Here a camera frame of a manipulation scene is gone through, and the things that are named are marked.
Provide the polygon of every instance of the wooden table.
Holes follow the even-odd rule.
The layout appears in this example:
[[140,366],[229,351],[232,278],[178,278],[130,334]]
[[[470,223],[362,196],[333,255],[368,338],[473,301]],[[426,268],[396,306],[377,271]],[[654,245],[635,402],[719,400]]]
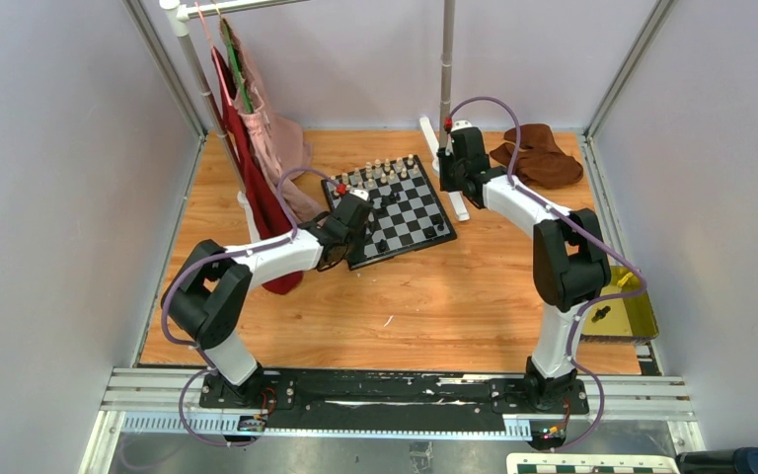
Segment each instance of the wooden table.
[[[314,145],[313,166],[328,174],[409,153],[430,162],[418,131],[308,131],[306,139]],[[486,133],[485,141],[492,150],[501,144],[501,133]],[[575,135],[558,134],[557,142],[579,158]],[[438,187],[430,166],[426,168]],[[325,205],[316,176],[301,176],[296,183]],[[221,146],[211,138],[163,288],[199,241],[249,242],[237,191]],[[593,206],[584,179],[563,190],[541,192],[571,208]],[[531,241],[503,217],[470,205],[471,219],[457,222],[448,196],[441,199],[458,233],[453,242],[356,272],[346,265],[322,274],[308,272],[285,296],[262,288],[251,292],[239,332],[252,354],[263,365],[523,371],[536,346],[542,310],[531,274]],[[141,362],[199,363],[196,353],[164,339],[159,315],[153,316]],[[584,344],[578,358],[599,372],[640,373],[631,346]]]

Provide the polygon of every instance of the red garment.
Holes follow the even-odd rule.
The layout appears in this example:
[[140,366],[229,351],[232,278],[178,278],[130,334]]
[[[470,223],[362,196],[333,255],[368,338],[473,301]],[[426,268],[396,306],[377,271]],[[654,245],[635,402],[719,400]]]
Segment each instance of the red garment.
[[[236,95],[236,89],[231,76],[231,70],[218,50],[214,48],[212,52],[211,57],[213,65],[216,66],[216,73],[222,75],[228,88],[227,94],[230,94],[230,96],[226,95],[225,89],[220,85],[219,96],[222,98],[222,122],[225,124],[225,128],[234,135],[234,148],[237,153],[237,160],[239,161],[240,175],[242,175],[246,186],[246,198],[251,205],[254,222],[257,224],[260,237],[262,239],[269,239],[290,232],[292,226],[288,219],[286,219],[286,215],[283,213],[277,197],[268,188],[263,174],[252,158],[248,132],[237,115],[237,110],[234,109],[231,99],[232,96]],[[264,283],[263,288],[272,293],[286,294],[297,286],[302,278],[303,273],[295,272],[294,274],[281,276],[268,283]]]

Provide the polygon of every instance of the white wall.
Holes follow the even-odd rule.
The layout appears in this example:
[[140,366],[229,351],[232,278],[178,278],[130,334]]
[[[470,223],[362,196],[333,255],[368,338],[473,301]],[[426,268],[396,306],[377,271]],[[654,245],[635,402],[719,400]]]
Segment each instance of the white wall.
[[[142,1],[199,105],[158,0]],[[497,96],[524,121],[584,126],[653,3],[459,0],[453,98]],[[315,127],[412,128],[422,115],[437,120],[442,8],[443,0],[310,0],[229,18],[279,112]],[[215,88],[203,28],[199,20],[190,24]],[[216,34],[215,20],[209,25]],[[201,105],[199,110],[208,117]],[[468,111],[485,126],[509,121],[494,106]]]
[[0,472],[76,472],[196,147],[122,2],[0,2]]
[[708,447],[758,445],[758,2],[678,2],[597,144]]

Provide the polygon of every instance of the black cylinder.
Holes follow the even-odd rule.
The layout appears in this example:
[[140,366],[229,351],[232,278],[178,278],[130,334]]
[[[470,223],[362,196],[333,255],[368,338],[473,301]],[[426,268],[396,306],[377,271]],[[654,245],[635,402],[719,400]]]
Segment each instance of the black cylinder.
[[758,474],[758,447],[684,452],[676,462],[681,474]]

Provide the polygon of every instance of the gray floor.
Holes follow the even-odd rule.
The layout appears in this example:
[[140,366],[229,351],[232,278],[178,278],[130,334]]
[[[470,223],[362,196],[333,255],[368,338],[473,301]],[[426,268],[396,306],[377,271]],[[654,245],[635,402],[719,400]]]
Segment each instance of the gray floor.
[[[571,422],[571,438],[587,422]],[[266,437],[246,448],[219,448],[185,434],[126,434],[124,454],[134,466],[153,463],[183,447],[154,472],[235,473],[505,473],[511,452],[532,452],[524,442],[408,439]],[[568,452],[660,454],[673,456],[669,430],[662,422],[605,422]],[[143,472],[123,467],[113,473]]]

